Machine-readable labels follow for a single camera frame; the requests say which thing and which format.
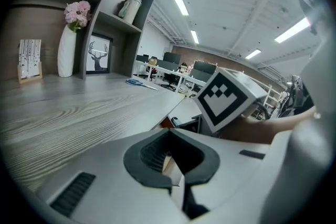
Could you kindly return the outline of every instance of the black monitor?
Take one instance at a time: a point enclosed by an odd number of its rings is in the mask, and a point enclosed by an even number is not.
[[[140,61],[140,62],[148,62],[148,56],[145,56],[145,55],[137,55],[136,60],[137,60],[137,61]]]
[[[208,73],[208,74],[213,74],[216,71],[215,65],[211,63],[206,63],[206,62],[201,62],[201,61],[195,61],[194,64],[194,69]]]
[[[163,60],[167,62],[173,62],[176,64],[180,64],[181,55],[180,54],[172,54],[171,52],[165,52],[163,56]]]

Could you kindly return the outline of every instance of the white ceiling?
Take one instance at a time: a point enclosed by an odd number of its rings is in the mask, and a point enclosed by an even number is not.
[[[174,0],[155,0],[149,22],[179,46],[194,47],[190,30],[195,30],[200,43],[197,49],[234,58],[261,68],[265,74],[267,70],[275,70],[278,74],[273,77],[275,80],[280,77],[287,80],[298,74],[320,42],[310,28],[281,44],[274,41],[304,18],[299,0],[184,0],[184,3],[189,16],[182,16]],[[256,48],[261,53],[245,60]]]

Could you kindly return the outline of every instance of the vase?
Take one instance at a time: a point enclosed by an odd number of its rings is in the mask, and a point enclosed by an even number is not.
[[[58,47],[57,67],[60,77],[69,77],[74,69],[76,33],[66,25]]]

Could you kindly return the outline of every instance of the pink flower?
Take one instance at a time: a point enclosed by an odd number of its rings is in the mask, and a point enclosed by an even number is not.
[[[77,12],[79,8],[78,2],[73,2],[72,4],[67,4],[67,7],[65,8],[64,14],[67,14],[68,12]]]
[[[90,8],[90,4],[87,1],[80,1],[78,3],[78,11],[84,15],[86,15],[88,11],[90,11]]]
[[[66,15],[65,15],[65,21],[68,23],[68,24],[71,24],[73,23],[77,18],[77,14],[76,12],[68,12]]]
[[[77,14],[76,19],[78,20],[80,27],[86,27],[86,24],[88,23],[88,20],[86,19],[86,16],[83,14]]]

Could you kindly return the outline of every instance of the table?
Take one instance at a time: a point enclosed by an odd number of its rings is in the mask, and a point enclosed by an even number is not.
[[[0,149],[12,177],[34,191],[88,148],[153,129],[183,99],[142,79],[157,91],[125,80],[102,74],[86,80],[47,75],[21,87],[7,81]]]
[[[165,69],[165,68],[162,68],[162,67],[159,67],[159,66],[152,66],[152,65],[150,65],[148,63],[140,62],[140,61],[135,61],[135,63],[138,64],[138,72],[137,72],[137,74],[139,74],[139,67],[140,67],[140,65],[143,65],[143,66],[150,67],[149,74],[151,74],[152,69],[155,68],[158,72],[162,72],[162,73],[166,73],[166,74],[174,74],[176,76],[179,76],[180,79],[179,79],[179,83],[177,84],[176,93],[179,92],[178,90],[180,89],[182,78],[185,78],[187,81],[190,81],[190,82],[193,83],[191,90],[193,90],[195,84],[200,85],[200,86],[206,85],[205,81],[189,77],[189,75],[187,73],[180,73],[180,72],[172,71],[172,70]]]

